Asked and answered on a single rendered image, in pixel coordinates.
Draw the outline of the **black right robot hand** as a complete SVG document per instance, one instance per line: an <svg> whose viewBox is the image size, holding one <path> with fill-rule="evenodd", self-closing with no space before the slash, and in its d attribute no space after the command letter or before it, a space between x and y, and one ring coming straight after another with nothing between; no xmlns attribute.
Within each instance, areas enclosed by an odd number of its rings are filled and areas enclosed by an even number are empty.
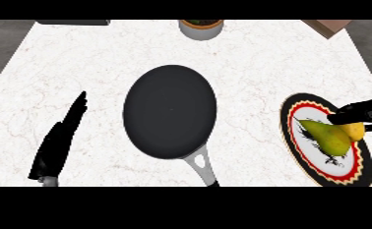
<svg viewBox="0 0 372 229"><path fill-rule="evenodd" d="M343 105L326 118L335 125L372 123L372 99Z"/></svg>

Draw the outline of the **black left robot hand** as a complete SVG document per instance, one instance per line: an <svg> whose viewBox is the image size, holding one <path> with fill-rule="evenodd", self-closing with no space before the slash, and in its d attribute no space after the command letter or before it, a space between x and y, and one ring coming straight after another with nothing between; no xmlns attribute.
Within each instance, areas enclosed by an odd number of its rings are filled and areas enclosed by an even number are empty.
<svg viewBox="0 0 372 229"><path fill-rule="evenodd" d="M70 104L63 120L54 123L45 134L27 176L30 180L38 180L41 177L56 177L60 173L73 133L87 110L85 103L85 92L81 92Z"/></svg>

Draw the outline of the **yellow lemon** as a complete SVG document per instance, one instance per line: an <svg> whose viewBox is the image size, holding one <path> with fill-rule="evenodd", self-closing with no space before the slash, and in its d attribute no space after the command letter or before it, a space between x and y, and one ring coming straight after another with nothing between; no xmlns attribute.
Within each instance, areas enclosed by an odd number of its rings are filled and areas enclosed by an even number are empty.
<svg viewBox="0 0 372 229"><path fill-rule="evenodd" d="M364 125L361 122L337 126L349 137L352 142L358 142L364 136Z"/></svg>

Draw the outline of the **patterned black rimmed plate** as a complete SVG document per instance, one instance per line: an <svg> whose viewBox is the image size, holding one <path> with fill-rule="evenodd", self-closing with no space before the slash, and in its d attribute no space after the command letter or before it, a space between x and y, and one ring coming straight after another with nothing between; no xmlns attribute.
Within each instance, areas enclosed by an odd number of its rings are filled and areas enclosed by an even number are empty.
<svg viewBox="0 0 372 229"><path fill-rule="evenodd" d="M343 156L329 156L299 123L312 120L329 124L336 107L308 93L295 93L280 107L283 141L306 175L323 187L372 187L372 156L364 141L354 142Z"/></svg>

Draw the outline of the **black frying pan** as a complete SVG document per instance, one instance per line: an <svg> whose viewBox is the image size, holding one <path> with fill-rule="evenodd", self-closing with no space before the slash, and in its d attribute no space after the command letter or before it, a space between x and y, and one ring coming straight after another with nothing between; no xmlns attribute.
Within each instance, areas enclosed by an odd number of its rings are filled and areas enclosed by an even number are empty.
<svg viewBox="0 0 372 229"><path fill-rule="evenodd" d="M123 127L135 148L159 159L182 159L208 187L219 185L206 151L216 98L202 75L180 65L137 79L123 103Z"/></svg>

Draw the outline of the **green pear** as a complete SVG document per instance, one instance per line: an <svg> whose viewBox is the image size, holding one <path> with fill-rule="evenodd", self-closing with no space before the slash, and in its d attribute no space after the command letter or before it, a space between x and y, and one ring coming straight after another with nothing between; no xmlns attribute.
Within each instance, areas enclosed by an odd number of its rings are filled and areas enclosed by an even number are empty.
<svg viewBox="0 0 372 229"><path fill-rule="evenodd" d="M301 126L312 136L321 151L330 156L343 156L348 152L349 137L336 125L329 125L312 120L301 120Z"/></svg>

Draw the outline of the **brown wooden block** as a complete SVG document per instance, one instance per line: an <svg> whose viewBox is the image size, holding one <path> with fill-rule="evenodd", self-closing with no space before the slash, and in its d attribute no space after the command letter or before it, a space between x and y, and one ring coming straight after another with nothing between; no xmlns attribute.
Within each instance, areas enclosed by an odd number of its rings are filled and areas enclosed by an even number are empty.
<svg viewBox="0 0 372 229"><path fill-rule="evenodd" d="M324 38L330 38L351 23L351 20L304 20L304 23Z"/></svg>

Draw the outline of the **dark grey flat object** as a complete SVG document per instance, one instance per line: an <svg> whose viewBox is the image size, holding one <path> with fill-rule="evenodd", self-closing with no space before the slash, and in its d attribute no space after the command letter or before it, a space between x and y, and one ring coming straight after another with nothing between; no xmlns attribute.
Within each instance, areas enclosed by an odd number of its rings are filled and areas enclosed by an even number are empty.
<svg viewBox="0 0 372 229"><path fill-rule="evenodd" d="M107 26L110 20L35 20L41 25Z"/></svg>

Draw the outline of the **grey plant pot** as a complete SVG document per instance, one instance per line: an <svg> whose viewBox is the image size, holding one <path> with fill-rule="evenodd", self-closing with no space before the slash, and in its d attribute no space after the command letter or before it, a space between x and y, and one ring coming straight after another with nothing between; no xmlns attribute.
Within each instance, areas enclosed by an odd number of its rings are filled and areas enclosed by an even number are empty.
<svg viewBox="0 0 372 229"><path fill-rule="evenodd" d="M194 25L185 20L178 21L178 28L181 33L193 40L209 40L212 39L222 30L224 21L215 20L208 25Z"/></svg>

